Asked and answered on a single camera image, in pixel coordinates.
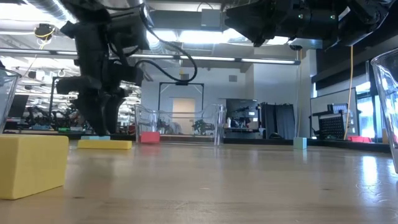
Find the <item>desk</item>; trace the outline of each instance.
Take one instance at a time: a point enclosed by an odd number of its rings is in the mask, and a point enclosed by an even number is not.
[[[309,147],[77,150],[66,184],[0,200],[0,223],[397,223],[391,155]]]

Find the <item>teal block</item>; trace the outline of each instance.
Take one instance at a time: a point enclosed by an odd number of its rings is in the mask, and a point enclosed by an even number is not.
[[[82,136],[81,140],[111,140],[111,136]]]

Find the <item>black curtain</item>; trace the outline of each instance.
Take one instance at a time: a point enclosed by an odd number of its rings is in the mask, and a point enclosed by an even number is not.
[[[277,130],[284,139],[294,138],[294,109],[293,105],[275,106]]]
[[[262,120],[263,127],[266,129],[265,138],[269,139],[269,135],[277,132],[276,118],[275,118],[275,105],[268,105],[262,103]]]

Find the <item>door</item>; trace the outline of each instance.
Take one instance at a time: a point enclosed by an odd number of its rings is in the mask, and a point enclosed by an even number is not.
[[[173,122],[181,127],[179,133],[193,134],[193,116],[195,112],[195,99],[194,98],[173,98],[173,113],[183,112],[189,114],[173,114]]]

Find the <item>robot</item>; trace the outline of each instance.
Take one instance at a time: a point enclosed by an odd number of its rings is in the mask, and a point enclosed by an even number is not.
[[[80,77],[64,78],[57,83],[60,94],[77,91],[74,105],[87,119],[95,132],[103,136],[116,132],[118,111],[129,94],[120,88],[121,81],[141,85],[143,72],[140,63],[150,63],[171,79],[182,82],[164,71],[155,62],[141,60],[134,65],[127,57],[138,50],[149,49],[146,31],[151,32],[150,16],[144,4],[130,8],[110,8],[94,0],[61,0],[79,23],[68,22],[61,32],[75,39]],[[375,31],[388,15],[395,0],[259,0],[228,9],[225,24],[251,40],[255,47],[275,36],[318,39],[327,49],[336,44],[353,45]],[[342,19],[339,15],[350,11]],[[117,12],[110,15],[107,9]],[[185,54],[195,69],[191,56],[181,48],[164,40]],[[126,47],[135,47],[129,53]],[[110,51],[118,58],[110,59]]]

